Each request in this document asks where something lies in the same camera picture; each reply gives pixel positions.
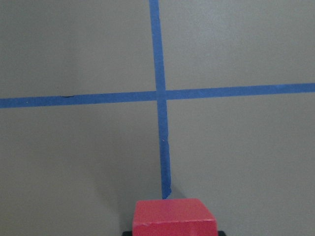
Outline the red wooden block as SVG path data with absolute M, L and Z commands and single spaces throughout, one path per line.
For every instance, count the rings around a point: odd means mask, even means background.
M 217 220 L 196 198 L 138 201 L 134 236 L 217 236 Z

